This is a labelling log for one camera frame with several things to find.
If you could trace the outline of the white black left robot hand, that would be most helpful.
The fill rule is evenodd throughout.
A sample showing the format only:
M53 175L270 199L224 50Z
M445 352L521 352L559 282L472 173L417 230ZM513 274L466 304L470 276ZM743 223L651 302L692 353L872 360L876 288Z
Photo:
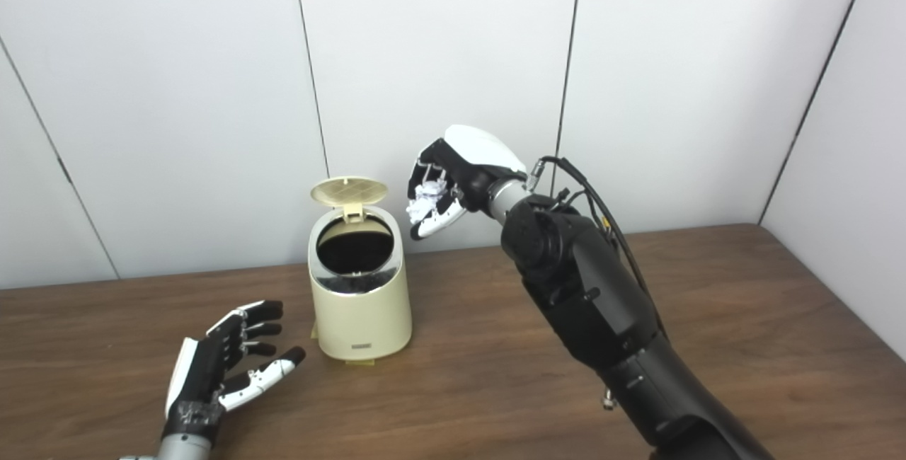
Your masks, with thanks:
M197 435L214 444L227 413L262 396L306 357L261 341L279 335L284 302L255 301L227 312L201 338L184 338L169 382L162 438Z

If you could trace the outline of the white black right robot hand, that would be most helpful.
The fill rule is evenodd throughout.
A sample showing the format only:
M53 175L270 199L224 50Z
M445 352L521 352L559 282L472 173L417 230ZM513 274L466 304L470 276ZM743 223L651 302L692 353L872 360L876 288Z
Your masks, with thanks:
M494 134L452 125L422 150L407 184L411 238L424 240L464 214L482 214L500 225L525 197L527 167Z

